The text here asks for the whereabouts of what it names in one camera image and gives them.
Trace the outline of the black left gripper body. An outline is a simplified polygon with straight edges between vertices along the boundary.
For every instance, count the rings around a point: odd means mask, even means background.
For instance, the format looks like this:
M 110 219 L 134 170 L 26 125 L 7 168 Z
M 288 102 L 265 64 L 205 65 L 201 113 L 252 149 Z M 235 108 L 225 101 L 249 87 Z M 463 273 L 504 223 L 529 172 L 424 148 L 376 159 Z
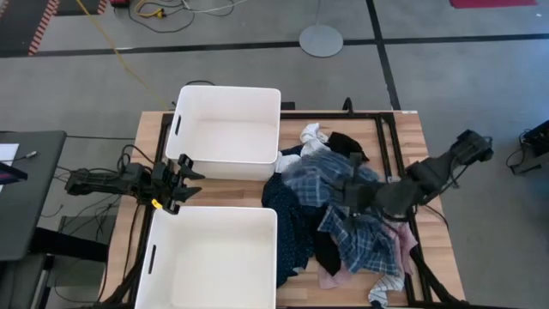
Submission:
M 151 172 L 152 206 L 169 214 L 177 214 L 180 206 L 173 197 L 173 192 L 181 184 L 182 179 L 179 169 L 175 167 L 172 161 L 156 162 Z

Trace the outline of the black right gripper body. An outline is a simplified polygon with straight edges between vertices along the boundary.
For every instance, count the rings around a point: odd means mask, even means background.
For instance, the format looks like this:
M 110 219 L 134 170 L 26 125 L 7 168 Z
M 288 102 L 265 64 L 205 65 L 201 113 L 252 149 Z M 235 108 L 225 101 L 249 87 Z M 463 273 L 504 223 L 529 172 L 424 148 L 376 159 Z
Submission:
M 361 153 L 349 155 L 350 176 L 343 180 L 342 206 L 347 209 L 344 227 L 359 227 L 365 218 L 380 221 L 379 211 L 374 205 L 380 182 L 376 173 L 362 161 Z

